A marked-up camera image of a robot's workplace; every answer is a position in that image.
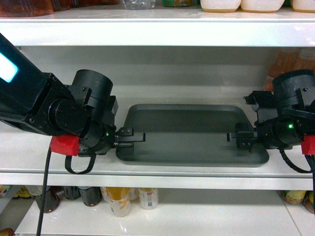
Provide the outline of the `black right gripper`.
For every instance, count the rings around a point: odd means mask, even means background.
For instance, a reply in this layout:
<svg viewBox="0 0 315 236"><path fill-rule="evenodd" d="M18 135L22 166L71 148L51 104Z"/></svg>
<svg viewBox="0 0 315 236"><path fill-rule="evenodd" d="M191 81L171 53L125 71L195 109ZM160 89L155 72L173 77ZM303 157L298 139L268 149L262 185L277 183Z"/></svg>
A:
<svg viewBox="0 0 315 236"><path fill-rule="evenodd" d="M305 135L305 126L293 119L260 119L258 118L254 128L245 122L236 123L234 133L227 133L227 141L236 140L239 151L252 152L254 139L266 149L292 149L300 145Z"/></svg>

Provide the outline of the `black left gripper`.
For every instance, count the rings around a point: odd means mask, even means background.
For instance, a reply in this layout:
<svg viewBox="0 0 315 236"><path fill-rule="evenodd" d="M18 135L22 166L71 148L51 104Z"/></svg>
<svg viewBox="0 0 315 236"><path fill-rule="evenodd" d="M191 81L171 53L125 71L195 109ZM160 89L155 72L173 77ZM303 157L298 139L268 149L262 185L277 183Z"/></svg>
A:
<svg viewBox="0 0 315 236"><path fill-rule="evenodd" d="M105 155L114 145L116 148L133 148L134 142L144 142L146 134L134 134L133 128L120 128L115 125L92 121L88 132L80 141L78 156Z"/></svg>

